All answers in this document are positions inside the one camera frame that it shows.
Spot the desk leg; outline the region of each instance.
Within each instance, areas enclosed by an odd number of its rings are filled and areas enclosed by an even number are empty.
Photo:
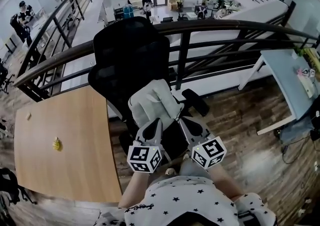
[[[238,90],[241,91],[246,84],[248,83],[248,81],[250,80],[250,78],[254,75],[254,73],[260,68],[260,66],[262,65],[262,63],[264,62],[264,59],[262,56],[260,56],[260,58],[258,59],[258,61],[256,62],[256,64],[254,65],[254,67],[252,68],[251,72],[246,76],[246,78],[242,81],[242,83],[240,83]]]
[[[8,44],[5,44],[6,48],[8,49],[8,51],[13,54],[14,52],[9,48]]]
[[[281,120],[280,122],[277,122],[277,123],[265,128],[265,129],[260,130],[259,132],[257,132],[257,135],[262,135],[262,134],[265,134],[266,132],[273,131],[273,130],[275,130],[285,124],[288,124],[288,123],[294,121],[295,119],[296,119],[296,117],[291,115],[290,117],[287,117],[284,120]]]
[[[10,132],[8,132],[8,131],[4,131],[4,130],[0,129],[0,132],[2,132],[3,134],[8,135],[8,136],[11,137],[11,138],[14,137],[14,136],[13,136]]]

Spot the railing handrail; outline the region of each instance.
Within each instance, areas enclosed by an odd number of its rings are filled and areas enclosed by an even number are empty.
[[[51,15],[48,17],[47,21],[43,24],[43,26],[41,27],[40,31],[38,32],[38,34],[36,35],[35,39],[33,40],[33,42],[31,43],[26,55],[25,55],[25,58],[22,62],[22,65],[20,67],[20,70],[19,70],[19,73],[18,73],[18,76],[20,76],[22,73],[25,72],[25,70],[27,69],[27,66],[28,65],[25,65],[25,60],[27,59],[30,59],[29,58],[29,53],[34,51],[36,48],[37,48],[37,45],[39,43],[39,41],[41,40],[42,36],[44,35],[44,33],[46,32],[48,26],[51,24],[51,22],[54,20],[54,18],[56,17],[56,15],[58,14],[58,12],[63,8],[63,6],[69,2],[70,0],[63,0],[59,6],[54,10],[54,12],[51,13]]]
[[[258,30],[265,32],[282,33],[304,37],[306,39],[318,40],[318,37],[309,34],[288,29],[284,27],[274,26],[266,23],[250,22],[250,21],[236,21],[236,20],[191,20],[191,21],[177,21],[170,23],[163,23],[154,26],[162,35],[173,35],[186,32],[198,31],[218,31],[218,30]],[[44,62],[34,66],[22,75],[20,75],[14,82],[14,86],[20,86],[28,81],[40,76],[61,66],[65,63],[90,55],[94,52],[93,41],[83,43],[81,45],[69,48],[66,51],[57,53],[54,57],[48,58]]]

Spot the cable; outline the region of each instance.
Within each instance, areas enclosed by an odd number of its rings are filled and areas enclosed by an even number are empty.
[[[300,140],[297,140],[297,141],[295,141],[295,142],[292,142],[292,143],[290,143],[290,144],[288,144],[288,145],[286,145],[286,146],[289,147],[290,145],[295,144],[295,143],[298,143],[298,142],[300,142],[300,141],[302,141],[302,140],[304,140],[304,139],[307,139],[308,137],[310,137],[310,135],[308,135],[307,137],[302,138],[302,139],[300,139]]]
[[[284,162],[285,164],[293,164],[293,163],[299,158],[299,156],[300,156],[300,154],[301,154],[301,152],[302,152],[305,144],[306,144],[306,143],[308,142],[308,140],[309,140],[309,139],[307,139],[307,138],[309,138],[309,137],[310,137],[310,135],[308,135],[306,138],[303,138],[303,139],[301,139],[301,140],[298,140],[298,141],[296,141],[296,142],[293,142],[293,143],[290,143],[289,145],[287,145],[287,146],[290,146],[290,145],[292,145],[292,144],[295,144],[295,143],[297,143],[297,142],[299,142],[299,141],[302,141],[302,140],[306,139],[306,140],[304,141],[304,143],[301,145],[301,148],[300,148],[299,152],[297,153],[296,157],[293,159],[293,161],[291,161],[291,162],[286,162],[286,161],[285,161],[285,154],[282,152],[282,160],[283,160],[283,162]]]

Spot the white desk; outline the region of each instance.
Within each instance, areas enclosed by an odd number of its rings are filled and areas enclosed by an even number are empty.
[[[262,51],[261,56],[257,63],[254,65],[250,74],[246,78],[242,79],[238,89],[242,90],[250,78],[257,74],[260,66],[265,64],[270,68],[276,82],[278,83],[284,98],[290,108],[291,116],[277,122],[265,129],[257,132],[258,135],[277,129],[285,124],[294,120],[302,118],[309,110],[313,101],[319,95],[320,85],[317,80],[314,80],[315,94],[309,98],[302,83],[298,79],[297,69],[310,68],[306,60],[302,57],[293,59],[291,54],[293,50],[274,50],[274,51]]]

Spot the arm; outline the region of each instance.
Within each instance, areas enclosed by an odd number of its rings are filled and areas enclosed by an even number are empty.
[[[148,179],[148,173],[135,172],[123,193],[118,206],[128,208],[140,203],[145,197],[146,189],[148,187]]]
[[[232,201],[237,200],[244,194],[236,181],[232,179],[220,164],[208,169],[210,177],[216,188],[224,193]]]
[[[19,18],[19,22],[21,23],[21,25],[24,25],[25,23],[27,23],[27,20],[22,21],[22,18]]]

